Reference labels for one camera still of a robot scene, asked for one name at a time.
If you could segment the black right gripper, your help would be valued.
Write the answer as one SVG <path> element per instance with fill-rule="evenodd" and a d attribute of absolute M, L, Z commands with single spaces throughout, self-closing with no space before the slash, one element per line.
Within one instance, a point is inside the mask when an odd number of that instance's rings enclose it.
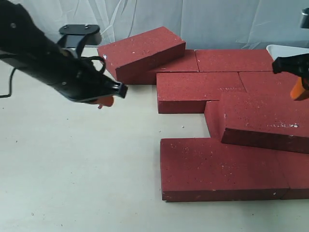
<path fill-rule="evenodd" d="M 309 54 L 300 54 L 290 57 L 277 57 L 272 62 L 274 74 L 281 72 L 298 76 L 290 97 L 294 101 L 303 101 L 309 98 Z"/>

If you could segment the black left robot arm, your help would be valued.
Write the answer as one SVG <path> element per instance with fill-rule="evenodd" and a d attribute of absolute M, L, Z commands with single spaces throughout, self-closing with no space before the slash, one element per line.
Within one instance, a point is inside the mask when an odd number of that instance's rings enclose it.
<path fill-rule="evenodd" d="M 64 25 L 61 38 L 50 40 L 21 4 L 0 2 L 0 59 L 53 88 L 72 102 L 112 106 L 115 96 L 125 98 L 128 87 L 107 77 L 100 56 L 83 57 L 86 45 L 98 45 L 100 27 Z"/>

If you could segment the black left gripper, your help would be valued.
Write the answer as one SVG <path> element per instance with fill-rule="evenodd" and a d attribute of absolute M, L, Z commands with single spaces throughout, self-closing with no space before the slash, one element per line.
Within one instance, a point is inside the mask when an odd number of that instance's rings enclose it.
<path fill-rule="evenodd" d="M 128 87 L 97 70 L 99 56 L 75 58 L 52 41 L 14 43 L 18 70 L 52 87 L 70 101 L 111 107 L 114 96 L 125 98 Z"/>

